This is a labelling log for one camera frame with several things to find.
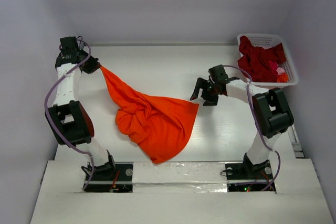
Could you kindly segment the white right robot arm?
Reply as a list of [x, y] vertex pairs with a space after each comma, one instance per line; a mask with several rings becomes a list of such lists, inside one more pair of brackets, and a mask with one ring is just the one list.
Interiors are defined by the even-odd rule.
[[239, 99], [250, 107], [257, 133], [241, 163], [226, 164], [229, 180], [256, 180], [270, 168], [274, 144], [294, 123], [292, 111], [281, 88], [265, 89], [238, 77], [229, 77], [223, 65], [212, 67], [208, 79], [198, 78], [191, 100], [201, 97], [204, 106], [216, 106], [220, 95]]

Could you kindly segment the orange t shirt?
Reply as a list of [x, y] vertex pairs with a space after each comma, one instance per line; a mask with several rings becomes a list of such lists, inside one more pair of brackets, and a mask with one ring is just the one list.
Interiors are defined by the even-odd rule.
[[101, 67], [111, 100], [118, 106], [115, 124], [154, 164], [178, 155], [188, 144], [199, 105], [134, 90]]

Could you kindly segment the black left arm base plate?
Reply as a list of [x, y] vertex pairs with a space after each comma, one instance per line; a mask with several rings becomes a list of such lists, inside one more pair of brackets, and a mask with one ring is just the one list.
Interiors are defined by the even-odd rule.
[[96, 172], [84, 189], [87, 193], [133, 192], [133, 163], [116, 163], [116, 171]]

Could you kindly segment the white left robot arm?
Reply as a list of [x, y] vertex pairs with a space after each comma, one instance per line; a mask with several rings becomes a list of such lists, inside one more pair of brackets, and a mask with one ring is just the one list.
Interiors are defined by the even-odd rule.
[[101, 67], [99, 60], [85, 51], [81, 37], [60, 39], [60, 53], [56, 58], [57, 82], [54, 102], [45, 99], [45, 116], [59, 145], [66, 145], [86, 155], [90, 164], [83, 170], [89, 176], [111, 179], [117, 172], [108, 150], [95, 140], [93, 122], [79, 101], [79, 80], [83, 73], [92, 74]]

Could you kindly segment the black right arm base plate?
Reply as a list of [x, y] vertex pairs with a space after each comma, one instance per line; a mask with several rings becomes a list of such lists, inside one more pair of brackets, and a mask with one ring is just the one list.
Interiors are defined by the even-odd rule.
[[221, 175], [226, 177], [230, 193], [262, 191], [273, 180], [270, 161], [255, 167], [245, 163], [226, 163]]

